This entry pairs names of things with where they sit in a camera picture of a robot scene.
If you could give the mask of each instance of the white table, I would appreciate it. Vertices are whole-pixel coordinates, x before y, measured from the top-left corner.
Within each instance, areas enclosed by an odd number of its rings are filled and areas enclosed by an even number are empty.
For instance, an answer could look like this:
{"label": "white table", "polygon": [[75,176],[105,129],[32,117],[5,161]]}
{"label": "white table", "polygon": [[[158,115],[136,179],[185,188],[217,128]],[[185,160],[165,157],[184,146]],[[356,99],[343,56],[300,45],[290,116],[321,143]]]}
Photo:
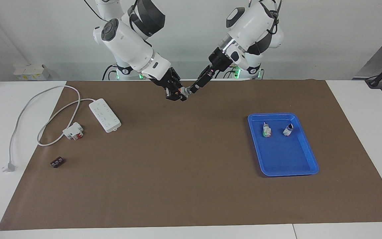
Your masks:
{"label": "white table", "polygon": [[[13,173],[2,173],[1,168],[8,160],[9,139],[17,116],[33,95],[65,83],[0,82],[0,220],[36,148],[36,135],[50,117],[62,88],[42,95],[26,110],[15,137],[13,156],[17,169]],[[327,83],[382,177],[382,92],[369,89],[363,81]],[[366,239],[382,238],[382,222],[27,230],[0,232],[0,238]]]}

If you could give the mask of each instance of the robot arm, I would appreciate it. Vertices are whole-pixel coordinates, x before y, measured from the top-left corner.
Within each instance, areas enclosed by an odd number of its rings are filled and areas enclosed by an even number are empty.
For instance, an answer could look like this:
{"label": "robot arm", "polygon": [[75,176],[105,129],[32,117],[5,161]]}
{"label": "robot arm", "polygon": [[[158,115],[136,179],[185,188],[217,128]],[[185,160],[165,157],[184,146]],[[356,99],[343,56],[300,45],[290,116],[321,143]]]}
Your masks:
{"label": "robot arm", "polygon": [[209,56],[210,65],[200,74],[198,80],[181,92],[186,96],[204,87],[214,76],[216,71],[225,71],[232,63],[255,74],[260,68],[250,66],[245,54],[260,55],[268,47],[280,45],[284,37],[278,26],[279,9],[274,0],[260,0],[249,9],[236,8],[227,18],[229,32],[216,50]]}
{"label": "robot arm", "polygon": [[170,67],[171,63],[156,53],[123,21],[117,18],[108,21],[101,32],[101,39],[115,56],[156,85],[165,88],[167,99],[186,100],[179,91],[182,84],[176,71]]}
{"label": "robot arm", "polygon": [[136,0],[128,14],[123,14],[120,8],[117,9],[118,15],[115,15],[116,11],[111,8],[119,0],[96,2],[100,12],[108,12],[104,16],[113,18],[104,27],[94,29],[94,38],[113,53],[121,72],[129,74],[133,69],[157,86],[162,86],[167,99],[185,101],[187,98],[180,92],[180,78],[170,67],[171,63],[156,53],[146,41],[164,27],[165,15],[160,7],[152,0]]}

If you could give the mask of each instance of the blue box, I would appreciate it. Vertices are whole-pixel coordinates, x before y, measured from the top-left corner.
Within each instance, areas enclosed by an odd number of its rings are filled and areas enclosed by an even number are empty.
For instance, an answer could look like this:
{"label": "blue box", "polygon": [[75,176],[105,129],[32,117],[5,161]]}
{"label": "blue box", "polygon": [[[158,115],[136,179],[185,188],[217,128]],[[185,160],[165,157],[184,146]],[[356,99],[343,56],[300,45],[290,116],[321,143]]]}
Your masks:
{"label": "blue box", "polygon": [[[263,124],[272,129],[272,136],[263,137]],[[293,113],[252,114],[248,117],[259,165],[270,177],[311,175],[319,166],[297,116]],[[282,134],[292,123],[290,136]]]}

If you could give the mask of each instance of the white box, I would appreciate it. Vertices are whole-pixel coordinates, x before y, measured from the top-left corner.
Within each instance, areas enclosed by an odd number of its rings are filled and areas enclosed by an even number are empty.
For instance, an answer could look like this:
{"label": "white box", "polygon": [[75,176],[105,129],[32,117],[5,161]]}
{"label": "white box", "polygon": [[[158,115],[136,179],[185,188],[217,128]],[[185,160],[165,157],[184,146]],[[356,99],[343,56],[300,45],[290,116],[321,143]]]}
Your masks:
{"label": "white box", "polygon": [[50,74],[44,65],[27,65],[14,71],[17,80],[48,80]]}
{"label": "white box", "polygon": [[14,71],[14,75],[16,76],[17,80],[27,80],[28,79],[25,75],[23,75],[24,72],[25,72],[24,68],[17,68]]}

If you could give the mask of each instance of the power strip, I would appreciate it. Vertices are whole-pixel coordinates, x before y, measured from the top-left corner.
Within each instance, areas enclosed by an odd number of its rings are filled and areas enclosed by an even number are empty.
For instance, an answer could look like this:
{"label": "power strip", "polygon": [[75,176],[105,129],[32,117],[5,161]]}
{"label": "power strip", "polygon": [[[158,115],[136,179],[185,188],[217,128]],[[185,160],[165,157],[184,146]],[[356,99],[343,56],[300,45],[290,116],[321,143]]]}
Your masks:
{"label": "power strip", "polygon": [[105,100],[98,99],[89,104],[89,108],[107,133],[116,131],[122,125]]}

